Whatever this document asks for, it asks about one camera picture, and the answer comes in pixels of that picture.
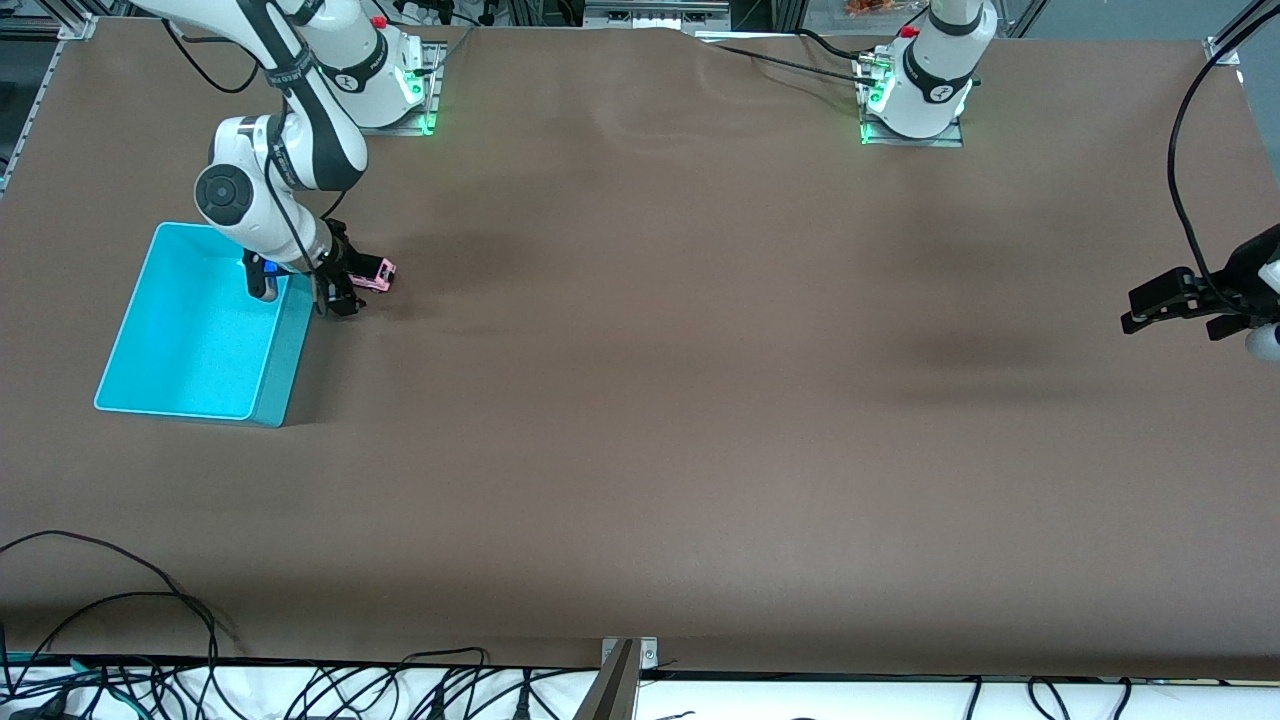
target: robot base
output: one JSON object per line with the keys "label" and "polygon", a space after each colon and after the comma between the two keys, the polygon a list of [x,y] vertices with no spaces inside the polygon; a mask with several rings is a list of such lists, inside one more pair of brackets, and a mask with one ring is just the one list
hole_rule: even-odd
{"label": "robot base", "polygon": [[413,137],[435,135],[435,117],[440,111],[440,92],[444,90],[444,68],[440,61],[448,54],[448,44],[422,41],[422,76],[407,78],[404,82],[412,86],[419,85],[422,92],[422,101],[410,109],[398,122],[380,128],[360,128],[360,132],[369,136],[389,135],[397,137]]}
{"label": "robot base", "polygon": [[[886,72],[890,72],[888,46],[881,45],[874,54],[867,54],[852,61],[854,76],[872,78],[883,82]],[[947,129],[933,137],[906,137],[888,128],[879,117],[867,106],[872,102],[872,96],[879,92],[878,86],[858,86],[858,115],[861,123],[863,145],[902,145],[909,147],[961,147],[964,136],[960,132],[960,118],[951,120]]]}

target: wire bundle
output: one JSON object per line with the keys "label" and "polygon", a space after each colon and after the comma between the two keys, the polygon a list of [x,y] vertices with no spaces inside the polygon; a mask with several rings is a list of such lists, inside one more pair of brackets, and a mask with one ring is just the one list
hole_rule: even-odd
{"label": "wire bundle", "polygon": [[[218,682],[216,670],[220,660],[218,632],[219,629],[225,632],[225,628],[204,601],[184,592],[173,577],[157,565],[120,546],[90,536],[65,530],[42,530],[0,546],[0,555],[23,543],[51,536],[105,547],[122,555],[160,578],[166,589],[116,593],[96,600],[68,615],[31,653],[10,653],[5,639],[4,624],[0,623],[0,682],[3,682],[3,688],[0,688],[0,707],[13,702],[47,697],[49,700],[41,707],[41,716],[58,717],[63,714],[68,697],[73,692],[92,691],[93,696],[88,705],[79,712],[79,716],[84,720],[92,719],[93,710],[97,708],[104,696],[127,705],[138,716],[138,720],[205,720],[210,717],[206,701],[210,698],[211,691],[236,717],[239,720],[251,720],[236,707]],[[182,602],[200,620],[207,633],[205,661],[196,664],[179,662],[166,667],[154,659],[138,655],[95,656],[91,659],[72,659],[73,673],[44,679],[31,678],[33,669],[40,667],[44,670],[67,662],[65,659],[47,655],[47,651],[54,641],[78,619],[92,612],[95,609],[140,597],[172,598]],[[388,694],[393,697],[393,706],[385,716],[392,717],[402,702],[402,691],[398,680],[406,670],[430,667],[431,665],[426,662],[428,659],[466,653],[475,653],[477,664],[471,666],[451,666],[439,683],[413,707],[413,711],[408,716],[410,720],[444,720],[445,710],[457,703],[463,696],[467,700],[462,719],[474,720],[494,702],[517,691],[521,692],[522,697],[531,697],[552,720],[559,720],[556,712],[534,691],[534,683],[568,673],[585,671],[549,670],[541,674],[526,671],[520,683],[498,691],[480,705],[475,705],[479,684],[503,671],[502,669],[489,667],[489,652],[481,647],[415,652],[394,664],[356,662],[342,667],[325,667],[312,661],[285,661],[283,664],[260,662],[260,665],[305,665],[314,667],[310,680],[307,680],[302,691],[285,708],[282,720],[314,717],[312,711],[325,698],[330,698],[330,696],[337,696],[339,705],[325,716],[326,720],[338,720],[342,714],[348,711],[356,715],[356,717],[362,719],[362,714],[369,712],[372,707],[383,702]],[[183,682],[183,675],[200,671],[205,671],[206,674],[198,682],[198,691],[187,687]],[[344,684],[360,680],[366,682],[357,685],[353,693],[346,694],[343,692]]]}

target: green led light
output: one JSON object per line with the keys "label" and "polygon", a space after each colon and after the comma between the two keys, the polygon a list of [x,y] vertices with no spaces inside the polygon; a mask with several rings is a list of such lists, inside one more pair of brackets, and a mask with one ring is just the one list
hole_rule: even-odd
{"label": "green led light", "polygon": [[435,135],[435,115],[436,115],[435,110],[431,110],[430,113],[426,113],[425,115],[421,115],[417,119],[417,127],[420,131],[422,131],[422,135],[426,136]]}

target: black strap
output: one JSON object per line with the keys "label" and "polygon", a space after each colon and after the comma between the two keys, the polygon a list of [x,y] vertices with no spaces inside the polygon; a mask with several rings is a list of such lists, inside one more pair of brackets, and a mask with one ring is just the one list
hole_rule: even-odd
{"label": "black strap", "polygon": [[374,51],[362,61],[349,68],[332,68],[321,64],[320,70],[344,92],[360,92],[365,90],[365,83],[369,82],[369,78],[376,76],[387,64],[389,50],[387,36],[380,32],[375,35],[378,36],[378,45],[374,46]]}
{"label": "black strap", "polygon": [[316,17],[320,8],[324,5],[324,0],[306,0],[297,13],[293,13],[293,24],[301,27],[311,22],[311,18]]}
{"label": "black strap", "polygon": [[902,59],[905,60],[902,64],[906,69],[906,77],[910,78],[911,85],[920,88],[920,92],[924,94],[924,101],[931,105],[947,102],[955,97],[956,92],[964,90],[964,86],[969,83],[969,78],[973,77],[973,70],[955,79],[942,79],[929,73],[915,60],[914,40],[906,46],[906,51],[902,53]]}
{"label": "black strap", "polygon": [[[302,178],[298,177],[298,170],[289,158],[289,149],[284,145],[284,113],[275,113],[266,119],[268,152],[275,169],[284,178],[284,184],[293,190],[308,190],[302,184]],[[271,182],[271,178],[266,178],[266,182]]]}
{"label": "black strap", "polygon": [[932,23],[933,27],[941,29],[942,32],[945,32],[947,35],[951,35],[951,36],[955,36],[955,37],[963,37],[965,35],[972,35],[973,31],[978,29],[978,26],[982,24],[982,15],[983,15],[984,12],[986,12],[986,8],[984,6],[979,6],[978,8],[978,17],[975,17],[972,22],[969,22],[968,24],[963,24],[963,26],[954,26],[954,24],[943,20],[942,18],[934,15],[933,14],[933,5],[929,5],[929,23]]}
{"label": "black strap", "polygon": [[302,51],[298,53],[296,58],[274,70],[262,70],[262,74],[266,76],[266,82],[271,87],[276,90],[288,90],[294,86],[306,85],[307,73],[315,67],[315,53],[311,51],[310,46],[303,45]]}

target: mounting plate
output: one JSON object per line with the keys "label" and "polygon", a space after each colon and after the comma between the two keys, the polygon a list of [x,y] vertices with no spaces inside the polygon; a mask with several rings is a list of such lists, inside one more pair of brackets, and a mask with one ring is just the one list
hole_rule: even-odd
{"label": "mounting plate", "polygon": [[[613,647],[618,644],[618,641],[626,638],[604,638],[600,644],[600,664],[603,665],[605,660],[609,659],[609,653],[613,652]],[[658,666],[658,638],[640,638],[640,669],[653,670]]]}
{"label": "mounting plate", "polygon": [[[864,55],[852,60],[854,76],[870,78],[883,85],[887,65],[892,61],[887,53],[888,46],[879,46],[874,54]],[[906,147],[963,147],[964,136],[960,132],[960,118],[951,120],[947,129],[933,137],[915,138],[901,136],[884,124],[878,115],[867,109],[873,92],[879,92],[881,86],[858,86],[858,117],[863,145],[901,145]]]}

